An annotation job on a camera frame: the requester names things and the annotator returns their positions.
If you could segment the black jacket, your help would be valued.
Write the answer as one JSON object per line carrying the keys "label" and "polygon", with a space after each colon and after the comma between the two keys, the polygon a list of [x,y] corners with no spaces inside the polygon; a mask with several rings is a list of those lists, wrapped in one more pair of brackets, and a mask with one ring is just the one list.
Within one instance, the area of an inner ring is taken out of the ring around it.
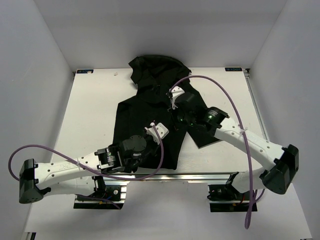
{"label": "black jacket", "polygon": [[117,105],[113,143],[142,135],[144,127],[152,121],[162,123],[169,133],[163,140],[161,167],[176,170],[186,134],[191,136],[198,148],[218,141],[209,133],[201,133],[193,126],[180,123],[177,115],[169,110],[168,90],[191,73],[181,61],[170,56],[143,55],[131,60],[129,66],[132,68],[130,78],[137,85],[137,93]]}

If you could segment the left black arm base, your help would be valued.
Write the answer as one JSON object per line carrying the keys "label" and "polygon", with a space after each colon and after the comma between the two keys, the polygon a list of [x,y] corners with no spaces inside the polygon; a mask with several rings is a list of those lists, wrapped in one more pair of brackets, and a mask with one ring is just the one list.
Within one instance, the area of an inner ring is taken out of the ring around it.
{"label": "left black arm base", "polygon": [[102,183],[99,188],[94,188],[94,192],[86,197],[76,196],[73,208],[85,210],[121,210],[123,208],[126,194],[127,185],[124,183]]}

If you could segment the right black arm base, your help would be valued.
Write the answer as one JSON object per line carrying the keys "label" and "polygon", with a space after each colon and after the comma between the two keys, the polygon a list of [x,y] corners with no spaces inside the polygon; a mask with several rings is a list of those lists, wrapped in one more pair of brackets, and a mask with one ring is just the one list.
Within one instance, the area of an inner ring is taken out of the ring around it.
{"label": "right black arm base", "polygon": [[211,213],[244,213],[249,210],[249,191],[239,193],[225,184],[209,184],[207,199]]}

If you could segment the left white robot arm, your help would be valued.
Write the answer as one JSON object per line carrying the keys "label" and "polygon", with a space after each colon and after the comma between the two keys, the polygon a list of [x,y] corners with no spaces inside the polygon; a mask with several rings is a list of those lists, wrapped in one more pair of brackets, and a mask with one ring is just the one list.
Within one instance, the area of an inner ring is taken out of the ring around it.
{"label": "left white robot arm", "polygon": [[149,155],[163,149],[161,136],[133,135],[130,138],[84,157],[72,159],[62,153],[63,161],[37,163],[27,159],[19,172],[19,203],[38,202],[48,194],[70,193],[80,185],[80,180],[89,176],[114,179],[114,173],[135,172]]}

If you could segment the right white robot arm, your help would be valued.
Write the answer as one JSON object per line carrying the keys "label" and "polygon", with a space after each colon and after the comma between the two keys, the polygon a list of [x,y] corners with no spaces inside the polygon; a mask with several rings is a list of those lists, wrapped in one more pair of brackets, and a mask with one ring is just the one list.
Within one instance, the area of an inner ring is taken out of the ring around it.
{"label": "right white robot arm", "polygon": [[263,139],[249,130],[242,130],[239,123],[217,107],[205,107],[200,97],[174,89],[171,105],[178,121],[196,129],[201,134],[227,142],[244,153],[249,152],[261,168],[252,172],[235,172],[226,185],[226,195],[236,200],[250,188],[268,189],[283,195],[287,192],[299,170],[299,150],[290,144],[287,147]]}

